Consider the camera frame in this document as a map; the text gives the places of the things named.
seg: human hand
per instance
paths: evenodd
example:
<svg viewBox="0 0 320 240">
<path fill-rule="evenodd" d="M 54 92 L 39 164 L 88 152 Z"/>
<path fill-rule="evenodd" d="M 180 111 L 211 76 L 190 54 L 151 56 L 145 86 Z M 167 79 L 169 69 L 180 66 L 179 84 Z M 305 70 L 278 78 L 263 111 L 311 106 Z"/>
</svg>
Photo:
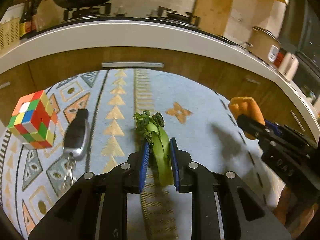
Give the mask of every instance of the human hand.
<svg viewBox="0 0 320 240">
<path fill-rule="evenodd" d="M 255 121 L 266 125 L 257 102 L 251 97 L 232 98 L 228 107 L 236 120 L 239 115 L 245 114 Z M 255 140 L 255 137 L 246 132 L 244 132 L 244 135 L 250 140 Z"/>
<path fill-rule="evenodd" d="M 290 203 L 290 197 L 291 197 L 291 190 L 287 187 L 284 187 L 284 189 L 281 192 L 281 196 L 279 198 L 279 202 L 277 207 L 273 210 L 273 214 L 278 218 L 278 220 L 284 225 L 286 222 L 286 217 L 288 214 L 289 209 L 289 203 Z M 314 204 L 311 208 L 306 209 L 302 214 L 300 215 L 300 224 L 298 227 L 291 232 L 292 239 L 297 238 L 303 230 L 307 227 L 307 225 L 312 220 L 313 216 L 318 210 L 318 204 Z"/>
</svg>

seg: kitchen counter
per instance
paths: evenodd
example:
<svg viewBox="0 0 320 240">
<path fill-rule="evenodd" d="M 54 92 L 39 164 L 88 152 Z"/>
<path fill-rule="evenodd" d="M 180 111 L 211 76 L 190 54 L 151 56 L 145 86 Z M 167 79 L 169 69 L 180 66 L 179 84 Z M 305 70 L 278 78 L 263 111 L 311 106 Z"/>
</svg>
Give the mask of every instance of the kitchen counter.
<svg viewBox="0 0 320 240">
<path fill-rule="evenodd" d="M 96 47 L 149 47 L 188 52 L 221 60 L 265 77 L 278 85 L 296 106 L 318 140 L 320 127 L 311 104 L 276 70 L 246 50 L 200 30 L 158 20 L 109 19 L 61 26 L 21 43 L 0 57 L 0 73 L 43 56 Z"/>
</svg>

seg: metal screw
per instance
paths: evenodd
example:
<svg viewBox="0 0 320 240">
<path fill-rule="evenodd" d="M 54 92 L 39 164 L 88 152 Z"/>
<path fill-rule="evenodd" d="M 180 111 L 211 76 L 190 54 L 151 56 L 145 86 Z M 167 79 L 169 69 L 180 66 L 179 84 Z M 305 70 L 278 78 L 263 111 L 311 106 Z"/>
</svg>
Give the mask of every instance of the metal screw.
<svg viewBox="0 0 320 240">
<path fill-rule="evenodd" d="M 189 168 L 191 168 L 191 169 L 196 169 L 196 168 L 198 168 L 198 163 L 189 163 L 188 164 L 188 166 L 189 166 Z"/>
<path fill-rule="evenodd" d="M 236 174 L 233 171 L 227 171 L 226 176 L 229 179 L 234 179 L 236 177 Z"/>
<path fill-rule="evenodd" d="M 84 178 L 84 179 L 91 179 L 92 177 L 93 177 L 92 172 L 86 172 L 86 173 L 83 175 L 83 178 Z"/>
<path fill-rule="evenodd" d="M 123 169 L 123 170 L 128 170 L 128 169 L 130 169 L 130 164 L 129 164 L 129 163 L 122 163 L 122 164 L 121 164 L 121 169 Z"/>
</svg>

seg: rubik's cube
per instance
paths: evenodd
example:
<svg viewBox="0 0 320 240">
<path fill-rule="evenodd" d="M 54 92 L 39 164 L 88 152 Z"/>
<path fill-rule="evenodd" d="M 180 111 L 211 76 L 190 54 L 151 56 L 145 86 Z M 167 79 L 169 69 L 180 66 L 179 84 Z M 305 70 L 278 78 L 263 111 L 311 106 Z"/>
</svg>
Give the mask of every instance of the rubik's cube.
<svg viewBox="0 0 320 240">
<path fill-rule="evenodd" d="M 8 130 L 28 149 L 52 147 L 57 114 L 41 90 L 21 97 L 12 113 Z"/>
</svg>

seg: patterned tablecloth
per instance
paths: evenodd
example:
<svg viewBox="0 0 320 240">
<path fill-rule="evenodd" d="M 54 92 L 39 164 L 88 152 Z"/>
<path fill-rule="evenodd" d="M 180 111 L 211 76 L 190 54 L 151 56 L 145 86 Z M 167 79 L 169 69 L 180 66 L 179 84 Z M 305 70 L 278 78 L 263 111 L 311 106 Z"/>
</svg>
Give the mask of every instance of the patterned tablecloth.
<svg viewBox="0 0 320 240">
<path fill-rule="evenodd" d="M 109 172 L 136 151 L 135 112 L 161 112 L 164 129 L 181 150 L 210 171 L 236 172 L 274 207 L 283 183 L 260 160 L 228 110 L 229 101 L 187 78 L 144 69 L 95 71 L 70 77 L 46 90 L 58 113 L 54 145 L 27 150 L 6 131 L 0 148 L 0 204 L 26 239 L 61 196 L 66 160 L 64 132 L 77 109 L 89 110 L 90 146 L 74 172 Z M 191 193 L 160 188 L 148 171 L 141 195 L 128 195 L 128 239 L 190 239 Z"/>
</svg>

